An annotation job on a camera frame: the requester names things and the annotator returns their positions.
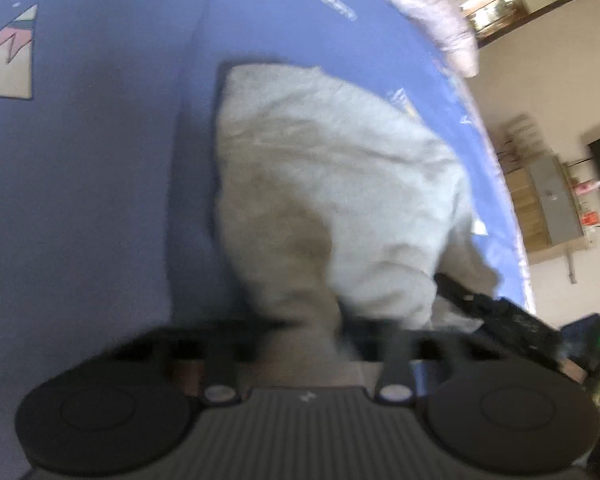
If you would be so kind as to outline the grey sweatpants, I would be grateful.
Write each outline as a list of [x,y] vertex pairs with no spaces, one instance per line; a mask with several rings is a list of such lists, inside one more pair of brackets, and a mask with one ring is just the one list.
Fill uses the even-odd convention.
[[218,226],[256,308],[285,326],[245,371],[255,387],[368,385],[337,342],[345,314],[420,330],[475,323],[439,300],[449,275],[492,295],[468,174],[435,133],[318,68],[246,64],[216,118]]

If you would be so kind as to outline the grey electrical box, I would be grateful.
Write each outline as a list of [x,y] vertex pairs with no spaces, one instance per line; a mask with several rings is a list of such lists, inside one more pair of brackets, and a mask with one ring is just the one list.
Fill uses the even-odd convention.
[[554,155],[542,156],[527,171],[540,202],[550,244],[556,246],[581,237],[576,200],[560,160]]

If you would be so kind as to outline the blue patterned bed sheet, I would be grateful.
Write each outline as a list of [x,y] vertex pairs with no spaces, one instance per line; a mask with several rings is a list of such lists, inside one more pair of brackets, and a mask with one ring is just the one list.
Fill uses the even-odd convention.
[[233,307],[213,237],[228,64],[318,66],[414,113],[466,165],[502,296],[531,307],[502,170],[460,77],[387,0],[0,0],[0,479],[21,398],[108,344]]

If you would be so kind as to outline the white lace bed skirt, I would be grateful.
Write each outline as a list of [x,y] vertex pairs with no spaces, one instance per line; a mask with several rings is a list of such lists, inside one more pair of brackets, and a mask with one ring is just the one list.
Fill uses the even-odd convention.
[[478,75],[478,41],[456,0],[386,1],[419,24],[460,76]]

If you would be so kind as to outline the wooden wall shelf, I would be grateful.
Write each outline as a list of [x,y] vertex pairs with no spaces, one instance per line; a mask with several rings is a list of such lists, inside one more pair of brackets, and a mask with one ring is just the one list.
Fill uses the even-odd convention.
[[576,240],[556,246],[550,244],[540,202],[527,168],[509,172],[505,181],[530,264],[571,257],[575,252],[590,248],[590,240],[582,226],[583,235]]

